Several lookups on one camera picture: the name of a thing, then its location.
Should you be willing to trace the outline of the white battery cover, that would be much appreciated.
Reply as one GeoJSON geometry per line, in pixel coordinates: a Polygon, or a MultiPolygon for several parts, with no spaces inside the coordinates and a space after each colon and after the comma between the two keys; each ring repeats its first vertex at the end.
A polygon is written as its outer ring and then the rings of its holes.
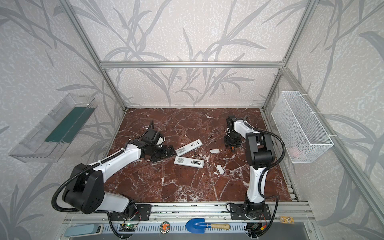
{"type": "Polygon", "coordinates": [[[219,153],[220,150],[219,149],[213,149],[213,150],[210,150],[211,154],[216,154],[216,153],[219,153]]]}
{"type": "Polygon", "coordinates": [[[224,172],[224,170],[223,170],[221,165],[217,165],[216,167],[217,167],[217,170],[220,173],[220,175],[224,175],[225,174],[225,172],[224,172]]]}

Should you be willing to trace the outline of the white remote control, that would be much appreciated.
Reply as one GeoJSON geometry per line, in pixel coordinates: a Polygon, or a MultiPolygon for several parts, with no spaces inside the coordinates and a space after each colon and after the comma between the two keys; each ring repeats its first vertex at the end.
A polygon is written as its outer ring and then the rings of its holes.
{"type": "Polygon", "coordinates": [[[196,150],[197,148],[201,147],[203,145],[202,141],[200,139],[192,142],[192,143],[189,143],[179,149],[176,150],[176,154],[177,156],[182,156],[186,153],[189,153],[191,151],[194,151],[196,150]]]}

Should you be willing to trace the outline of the white remote with coloured buttons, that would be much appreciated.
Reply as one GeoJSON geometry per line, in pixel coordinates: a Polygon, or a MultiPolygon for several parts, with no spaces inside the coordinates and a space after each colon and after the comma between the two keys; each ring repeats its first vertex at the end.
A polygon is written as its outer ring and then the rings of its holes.
{"type": "Polygon", "coordinates": [[[183,160],[183,164],[187,167],[194,167],[202,169],[204,167],[203,160],[191,159],[191,158],[181,158],[183,160]]]}

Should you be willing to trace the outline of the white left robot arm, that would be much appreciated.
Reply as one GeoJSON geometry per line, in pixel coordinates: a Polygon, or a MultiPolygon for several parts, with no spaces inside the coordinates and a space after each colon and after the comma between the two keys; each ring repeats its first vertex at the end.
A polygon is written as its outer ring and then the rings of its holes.
{"type": "Polygon", "coordinates": [[[138,138],[129,140],[125,147],[91,165],[78,164],[71,176],[54,193],[51,205],[62,213],[84,214],[113,212],[132,218],[137,208],[134,200],[123,195],[107,193],[105,182],[127,165],[144,157],[152,163],[176,155],[173,146],[167,146],[162,133],[150,124],[138,138]]]}

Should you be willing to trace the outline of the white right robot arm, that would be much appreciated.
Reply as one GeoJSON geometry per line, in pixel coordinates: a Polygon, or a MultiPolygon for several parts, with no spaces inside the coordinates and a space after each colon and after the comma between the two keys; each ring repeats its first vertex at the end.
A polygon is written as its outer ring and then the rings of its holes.
{"type": "Polygon", "coordinates": [[[270,169],[276,167],[285,157],[286,146],[276,134],[253,127],[246,118],[229,116],[226,119],[227,130],[224,136],[225,146],[232,152],[242,145],[245,139],[246,161],[250,166],[250,185],[246,193],[244,211],[247,215],[262,212],[266,209],[265,200],[279,201],[279,195],[265,195],[266,176],[270,169]],[[273,147],[272,138],[277,139],[283,151],[278,160],[273,147]]]}

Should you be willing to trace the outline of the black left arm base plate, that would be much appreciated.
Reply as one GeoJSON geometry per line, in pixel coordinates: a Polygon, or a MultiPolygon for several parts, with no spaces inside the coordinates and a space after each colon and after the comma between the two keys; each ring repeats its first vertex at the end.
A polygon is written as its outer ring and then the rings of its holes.
{"type": "Polygon", "coordinates": [[[112,221],[148,221],[151,215],[152,205],[138,204],[134,209],[128,212],[117,213],[112,212],[110,217],[112,221]]]}

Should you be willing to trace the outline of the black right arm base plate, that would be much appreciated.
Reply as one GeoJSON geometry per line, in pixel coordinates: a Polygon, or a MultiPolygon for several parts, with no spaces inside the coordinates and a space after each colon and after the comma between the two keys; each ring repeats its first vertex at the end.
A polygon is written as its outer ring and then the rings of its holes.
{"type": "Polygon", "coordinates": [[[267,204],[265,204],[263,210],[256,210],[248,212],[244,204],[228,203],[226,205],[227,211],[231,215],[231,220],[271,220],[271,211],[267,204]]]}

